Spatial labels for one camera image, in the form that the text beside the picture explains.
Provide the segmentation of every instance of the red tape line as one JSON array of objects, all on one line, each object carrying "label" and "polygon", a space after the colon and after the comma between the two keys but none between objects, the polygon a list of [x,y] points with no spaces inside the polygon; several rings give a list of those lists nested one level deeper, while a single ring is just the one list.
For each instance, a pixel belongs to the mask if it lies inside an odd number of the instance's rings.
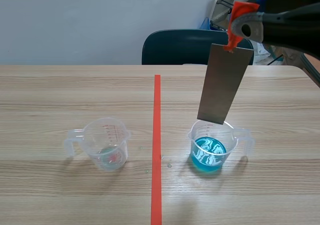
[{"label": "red tape line", "polygon": [[161,189],[161,76],[154,75],[151,225],[162,225]]}]

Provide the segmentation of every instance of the measuring cup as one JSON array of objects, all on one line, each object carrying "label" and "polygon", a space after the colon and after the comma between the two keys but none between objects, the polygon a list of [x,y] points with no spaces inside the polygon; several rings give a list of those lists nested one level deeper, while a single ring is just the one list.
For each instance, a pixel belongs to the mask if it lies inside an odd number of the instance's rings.
[{"label": "measuring cup", "polygon": [[226,121],[223,125],[198,120],[188,133],[191,140],[191,159],[196,167],[210,172],[222,167],[238,144],[244,145],[244,154],[249,155],[256,141],[249,129],[234,128]]},{"label": "measuring cup", "polygon": [[64,149],[69,157],[73,157],[74,143],[78,143],[98,168],[112,171],[126,162],[127,140],[130,136],[122,121],[111,117],[100,118],[84,129],[69,130]]}]

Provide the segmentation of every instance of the chair backrest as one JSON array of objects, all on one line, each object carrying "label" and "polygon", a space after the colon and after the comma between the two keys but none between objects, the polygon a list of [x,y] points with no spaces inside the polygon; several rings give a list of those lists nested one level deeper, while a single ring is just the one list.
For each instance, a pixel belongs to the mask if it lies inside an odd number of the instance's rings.
[{"label": "chair backrest", "polygon": [[[142,48],[143,65],[208,64],[211,44],[226,45],[224,31],[178,29],[156,31],[149,35]],[[243,39],[238,47],[253,49],[252,43]]]}]

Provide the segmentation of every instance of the orange gripper part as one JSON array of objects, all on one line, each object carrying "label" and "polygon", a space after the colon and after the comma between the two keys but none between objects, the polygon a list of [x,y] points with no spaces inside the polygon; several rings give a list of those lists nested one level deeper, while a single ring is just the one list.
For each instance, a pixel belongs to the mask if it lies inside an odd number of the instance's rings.
[{"label": "orange gripper part", "polygon": [[227,31],[228,44],[223,46],[224,50],[232,52],[232,50],[235,47],[237,47],[238,43],[241,42],[242,39],[244,39],[243,37],[237,36],[232,33],[231,31],[232,22],[243,14],[254,13],[258,11],[259,6],[260,6],[259,4],[252,3],[252,2],[243,2],[243,1],[234,2],[231,18],[229,21],[228,31]]}]

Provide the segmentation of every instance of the blue water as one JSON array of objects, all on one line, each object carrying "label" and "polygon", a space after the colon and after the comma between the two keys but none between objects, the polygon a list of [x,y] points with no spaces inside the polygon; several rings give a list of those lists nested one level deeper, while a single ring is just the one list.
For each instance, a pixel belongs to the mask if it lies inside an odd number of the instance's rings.
[{"label": "blue water", "polygon": [[[225,146],[219,140],[212,137],[200,137],[195,142],[203,150],[210,153],[224,154],[227,152]],[[226,156],[207,154],[194,145],[191,151],[191,159],[198,169],[211,172],[221,168]]]}]

